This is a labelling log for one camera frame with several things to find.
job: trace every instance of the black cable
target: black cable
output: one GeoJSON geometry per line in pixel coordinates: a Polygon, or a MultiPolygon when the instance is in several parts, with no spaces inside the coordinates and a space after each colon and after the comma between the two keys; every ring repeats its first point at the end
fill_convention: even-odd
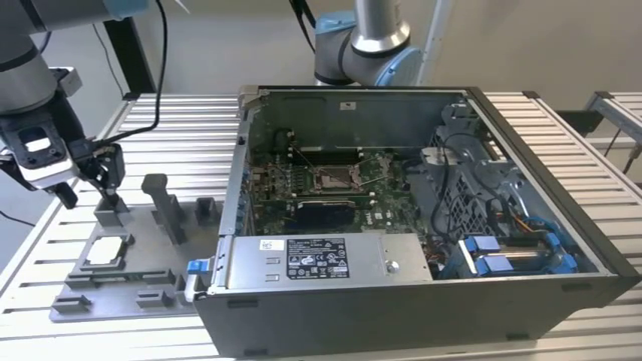
{"type": "Polygon", "coordinates": [[[26,222],[25,220],[19,220],[18,218],[13,218],[11,216],[9,216],[6,213],[3,213],[2,211],[0,211],[0,216],[2,216],[3,218],[6,218],[7,220],[11,220],[17,223],[21,223],[23,224],[25,226],[31,226],[31,227],[35,227],[35,225],[30,222],[26,222]]]}
{"type": "Polygon", "coordinates": [[[49,46],[50,34],[51,32],[46,32],[46,34],[43,35],[42,44],[38,48],[39,53],[43,53],[43,50],[46,50],[46,47],[49,46]]]}
{"type": "Polygon", "coordinates": [[[116,77],[116,73],[114,73],[114,71],[113,71],[113,66],[110,65],[109,51],[106,50],[106,46],[105,46],[105,44],[104,44],[102,37],[100,36],[98,28],[96,28],[96,25],[94,25],[94,24],[90,24],[90,26],[93,27],[93,32],[94,32],[94,34],[96,34],[96,37],[98,38],[100,45],[102,46],[104,57],[105,57],[105,59],[106,59],[106,66],[109,67],[110,77],[113,78],[113,81],[114,81],[114,83],[116,83],[116,86],[118,87],[118,90],[120,90],[120,98],[122,98],[122,97],[124,97],[124,91],[122,91],[122,87],[120,86],[120,82],[118,82],[118,78],[116,77]]]}
{"type": "Polygon", "coordinates": [[[617,131],[615,132],[615,135],[612,136],[612,139],[611,139],[611,143],[608,144],[607,148],[605,148],[605,152],[603,152],[603,156],[607,156],[608,155],[608,152],[611,151],[611,148],[612,148],[612,145],[615,143],[615,140],[616,138],[619,137],[619,132],[621,132],[621,129],[617,129],[617,131]]]}
{"type": "Polygon", "coordinates": [[[101,141],[97,142],[98,147],[101,147],[106,144],[110,144],[114,141],[118,141],[118,140],[121,140],[126,137],[130,137],[132,135],[149,132],[158,126],[158,122],[160,122],[160,96],[162,94],[164,72],[165,72],[165,68],[166,68],[166,65],[168,65],[168,16],[164,12],[164,7],[162,7],[162,4],[160,4],[160,0],[156,0],[156,5],[158,7],[160,18],[162,20],[162,58],[160,60],[158,90],[157,90],[157,93],[156,93],[153,123],[149,126],[145,126],[142,128],[130,130],[129,132],[120,133],[120,134],[114,135],[113,137],[102,139],[101,141]]]}
{"type": "Polygon", "coordinates": [[[302,36],[305,41],[308,42],[309,49],[312,49],[312,53],[314,53],[313,45],[312,45],[312,39],[309,38],[308,30],[304,27],[302,23],[302,13],[305,12],[305,16],[309,17],[312,16],[312,12],[304,11],[304,8],[300,6],[300,2],[297,0],[289,0],[289,6],[292,7],[293,15],[296,16],[296,21],[298,22],[298,27],[300,30],[302,31],[302,36]]]}
{"type": "Polygon", "coordinates": [[[432,230],[436,232],[436,234],[443,238],[443,240],[448,243],[452,243],[448,233],[443,232],[437,228],[437,224],[436,224],[439,208],[441,207],[443,199],[445,198],[445,189],[448,187],[448,175],[449,175],[449,162],[448,162],[448,156],[445,155],[445,148],[443,143],[441,143],[441,153],[443,153],[441,188],[439,189],[437,203],[436,205],[433,205],[432,213],[429,213],[429,226],[432,227],[432,230]]]}
{"type": "Polygon", "coordinates": [[[625,166],[623,167],[621,173],[627,174],[628,169],[631,169],[632,161],[633,161],[633,159],[628,158],[628,161],[625,162],[625,166]]]}
{"type": "Polygon", "coordinates": [[[499,194],[495,192],[495,190],[491,188],[491,186],[488,186],[488,185],[485,184],[485,182],[483,182],[481,178],[479,178],[479,175],[477,175],[477,172],[476,172],[476,166],[473,166],[472,171],[469,172],[469,174],[472,175],[473,181],[477,182],[479,185],[481,186],[481,188],[489,193],[492,199],[497,199],[497,200],[499,200],[499,204],[501,205],[501,212],[503,212],[503,214],[505,215],[505,217],[508,217],[508,219],[511,220],[511,221],[508,222],[508,224],[511,225],[511,228],[512,228],[513,230],[516,230],[516,229],[517,229],[517,226],[516,226],[516,224],[515,224],[516,221],[515,221],[515,219],[511,217],[511,215],[515,216],[516,214],[515,214],[515,211],[512,210],[511,205],[508,205],[508,201],[507,201],[501,196],[499,196],[499,194]]]}
{"type": "Polygon", "coordinates": [[[492,232],[495,232],[495,235],[505,235],[505,233],[499,228],[497,216],[495,214],[495,210],[492,209],[493,200],[497,200],[499,203],[501,203],[501,200],[496,198],[491,198],[485,201],[484,208],[485,208],[485,216],[487,216],[487,225],[492,229],[492,232]]]}
{"type": "Polygon", "coordinates": [[[312,10],[309,10],[309,5],[305,0],[297,0],[300,3],[300,9],[302,10],[304,17],[308,18],[309,25],[312,26],[312,29],[316,28],[316,19],[313,18],[312,10]]]}

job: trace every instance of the aluminum extrusion table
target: aluminum extrusion table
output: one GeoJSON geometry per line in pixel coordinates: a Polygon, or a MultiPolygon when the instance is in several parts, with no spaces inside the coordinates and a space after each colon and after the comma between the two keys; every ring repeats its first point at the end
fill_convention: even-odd
{"type": "MultiPolygon", "coordinates": [[[[540,99],[487,93],[500,113],[581,205],[628,261],[642,272],[642,192],[607,163],[540,99]]],[[[124,102],[102,136],[152,122],[153,95],[124,102]]],[[[118,194],[149,205],[142,176],[162,172],[180,200],[225,193],[236,138],[234,96],[164,96],[157,130],[121,142],[126,177],[118,194]]],[[[196,315],[51,323],[49,305],[62,288],[94,226],[98,194],[73,182],[78,207],[46,209],[0,276],[0,359],[216,359],[196,315]]],[[[537,341],[516,341],[292,360],[597,360],[642,356],[642,284],[605,308],[575,312],[537,341]]]]}
{"type": "Polygon", "coordinates": [[[585,109],[597,111],[642,144],[642,93],[595,92],[585,109]]]}

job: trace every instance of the gray plastic block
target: gray plastic block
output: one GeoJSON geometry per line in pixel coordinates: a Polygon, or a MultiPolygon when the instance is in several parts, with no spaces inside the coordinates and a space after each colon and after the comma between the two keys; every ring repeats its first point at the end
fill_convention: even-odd
{"type": "Polygon", "coordinates": [[[50,307],[61,314],[87,312],[90,305],[85,296],[55,297],[50,307]]]}
{"type": "Polygon", "coordinates": [[[196,222],[198,226],[210,226],[220,219],[218,210],[213,198],[197,198],[196,200],[196,222]]]}
{"type": "Polygon", "coordinates": [[[117,257],[113,261],[113,263],[105,264],[105,265],[81,265],[79,266],[79,271],[118,271],[120,269],[124,268],[124,259],[122,257],[117,257]]]}
{"type": "Polygon", "coordinates": [[[205,283],[202,282],[202,277],[200,277],[200,275],[196,276],[196,284],[193,285],[193,290],[196,292],[202,292],[208,289],[208,287],[205,286],[205,283]]]}
{"type": "Polygon", "coordinates": [[[186,241],[180,221],[184,213],[174,196],[168,195],[168,176],[165,174],[148,174],[144,176],[140,189],[150,196],[156,206],[154,220],[160,222],[168,234],[172,244],[181,244],[186,241]]]}
{"type": "Polygon", "coordinates": [[[176,276],[172,270],[168,269],[165,272],[153,275],[144,275],[142,281],[145,284],[173,284],[176,282],[176,276]]]}
{"type": "Polygon", "coordinates": [[[138,291],[136,303],[141,308],[166,307],[172,304],[172,300],[162,290],[144,290],[138,291]]]}
{"type": "Polygon", "coordinates": [[[77,275],[74,273],[69,273],[65,280],[63,284],[70,288],[70,289],[78,289],[78,288],[94,288],[96,284],[90,280],[90,276],[87,275],[77,275]]]}
{"type": "Polygon", "coordinates": [[[118,213],[126,213],[129,209],[126,208],[122,199],[118,199],[114,209],[105,203],[104,199],[100,199],[98,205],[93,210],[93,215],[100,223],[100,226],[108,227],[122,227],[122,222],[118,219],[118,213]]]}

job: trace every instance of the gray 3d printed holder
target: gray 3d printed holder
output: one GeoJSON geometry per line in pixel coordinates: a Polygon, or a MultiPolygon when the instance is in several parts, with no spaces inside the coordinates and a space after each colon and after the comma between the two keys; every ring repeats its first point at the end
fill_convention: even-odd
{"type": "MultiPolygon", "coordinates": [[[[98,203],[98,224],[50,306],[54,322],[196,312],[184,294],[186,265],[216,252],[220,212],[212,198],[180,204],[166,184],[165,174],[144,178],[154,207],[98,203]]],[[[194,289],[204,290],[206,275],[196,277],[194,289]]]]}

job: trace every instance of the open computer chassis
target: open computer chassis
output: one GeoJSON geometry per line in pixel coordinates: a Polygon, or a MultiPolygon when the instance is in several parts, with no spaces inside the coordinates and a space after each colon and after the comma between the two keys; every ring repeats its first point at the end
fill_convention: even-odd
{"type": "Polygon", "coordinates": [[[535,339],[639,281],[476,88],[246,88],[210,282],[224,356],[535,339]]]}

